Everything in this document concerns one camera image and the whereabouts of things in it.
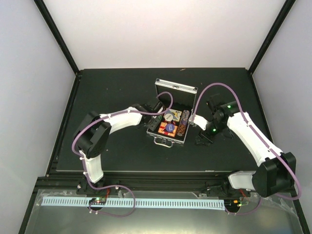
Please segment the red orange card deck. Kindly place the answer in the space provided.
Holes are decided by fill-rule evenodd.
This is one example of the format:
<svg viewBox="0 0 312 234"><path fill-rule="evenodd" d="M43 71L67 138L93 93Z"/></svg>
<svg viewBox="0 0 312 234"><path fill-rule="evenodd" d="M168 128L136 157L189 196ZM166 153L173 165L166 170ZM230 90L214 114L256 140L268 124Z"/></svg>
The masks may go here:
<svg viewBox="0 0 312 234"><path fill-rule="evenodd" d="M165 130L165 127L168 123L167 122L161 122L160 127L158 129L158 133L166 135L166 136L170 136L170 137L175 137L176 135L176 131L177 131L177 126L175 125L175 130L173 132L167 132Z"/></svg>

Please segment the purple round button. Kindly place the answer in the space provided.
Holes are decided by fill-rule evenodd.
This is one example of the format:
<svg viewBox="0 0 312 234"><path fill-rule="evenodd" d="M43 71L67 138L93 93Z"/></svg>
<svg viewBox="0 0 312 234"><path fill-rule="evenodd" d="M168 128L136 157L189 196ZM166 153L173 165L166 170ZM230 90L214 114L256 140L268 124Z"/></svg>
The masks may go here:
<svg viewBox="0 0 312 234"><path fill-rule="evenodd" d="M167 131L167 132L173 132L174 130L175 130L175 125L173 125L173 124L171 124L171 123L168 123L167 125L166 125L166 127L165 127L165 130Z"/></svg>

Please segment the blue gold card deck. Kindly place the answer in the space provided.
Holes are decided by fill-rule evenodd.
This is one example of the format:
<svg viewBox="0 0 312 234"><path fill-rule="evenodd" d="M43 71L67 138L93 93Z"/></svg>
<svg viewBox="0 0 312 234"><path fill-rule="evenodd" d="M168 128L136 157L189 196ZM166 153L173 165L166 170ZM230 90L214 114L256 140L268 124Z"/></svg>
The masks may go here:
<svg viewBox="0 0 312 234"><path fill-rule="evenodd" d="M181 119L182 112L179 110L169 109L168 111L166 111L166 113L173 114L174 118L172 121L179 122Z"/></svg>

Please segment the aluminium poker case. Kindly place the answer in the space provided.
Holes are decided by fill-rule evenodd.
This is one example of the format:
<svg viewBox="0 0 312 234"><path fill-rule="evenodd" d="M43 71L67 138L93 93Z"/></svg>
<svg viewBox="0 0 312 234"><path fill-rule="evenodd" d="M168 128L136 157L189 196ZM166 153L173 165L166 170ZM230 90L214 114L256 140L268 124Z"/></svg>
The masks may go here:
<svg viewBox="0 0 312 234"><path fill-rule="evenodd" d="M147 134L154 138L154 144L167 148L174 144L183 145L189 128L189 118L195 108L198 88L172 81L156 79L156 94L168 109Z"/></svg>

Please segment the white dealer button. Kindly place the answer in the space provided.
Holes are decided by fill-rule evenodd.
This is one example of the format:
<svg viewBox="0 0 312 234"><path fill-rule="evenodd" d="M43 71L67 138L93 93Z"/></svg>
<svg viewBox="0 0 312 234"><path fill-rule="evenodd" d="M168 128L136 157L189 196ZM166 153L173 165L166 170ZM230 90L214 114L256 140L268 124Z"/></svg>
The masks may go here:
<svg viewBox="0 0 312 234"><path fill-rule="evenodd" d="M173 118L174 118L173 114L166 113L166 114L164 115L164 119L165 119L166 121L168 121L168 122L172 121Z"/></svg>

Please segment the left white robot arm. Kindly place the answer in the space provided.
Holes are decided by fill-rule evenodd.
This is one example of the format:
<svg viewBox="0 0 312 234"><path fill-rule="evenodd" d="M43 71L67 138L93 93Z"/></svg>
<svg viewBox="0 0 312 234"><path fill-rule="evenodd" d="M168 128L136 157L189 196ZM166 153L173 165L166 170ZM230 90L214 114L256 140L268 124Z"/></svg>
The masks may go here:
<svg viewBox="0 0 312 234"><path fill-rule="evenodd" d="M134 104L125 110L109 114L89 113L80 124L72 143L72 151L80 156L84 175L89 182L87 188L98 195L104 191L105 183L101 165L110 134L130 126L149 125L166 109L157 98L147 104Z"/></svg>

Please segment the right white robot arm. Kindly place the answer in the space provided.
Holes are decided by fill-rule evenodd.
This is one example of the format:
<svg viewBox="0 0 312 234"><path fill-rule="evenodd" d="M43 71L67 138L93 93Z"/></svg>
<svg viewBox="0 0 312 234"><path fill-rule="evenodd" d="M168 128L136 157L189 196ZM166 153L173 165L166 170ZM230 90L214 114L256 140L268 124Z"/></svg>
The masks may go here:
<svg viewBox="0 0 312 234"><path fill-rule="evenodd" d="M296 158L276 147L254 124L247 112L243 112L238 100L225 103L219 94L207 101L212 113L210 119L192 114L189 122L201 128L197 141L210 145L213 138L228 130L235 134L252 155L257 169L237 171L228 175L222 183L222 192L234 196L239 189L257 192L262 197L276 195L295 184Z"/></svg>

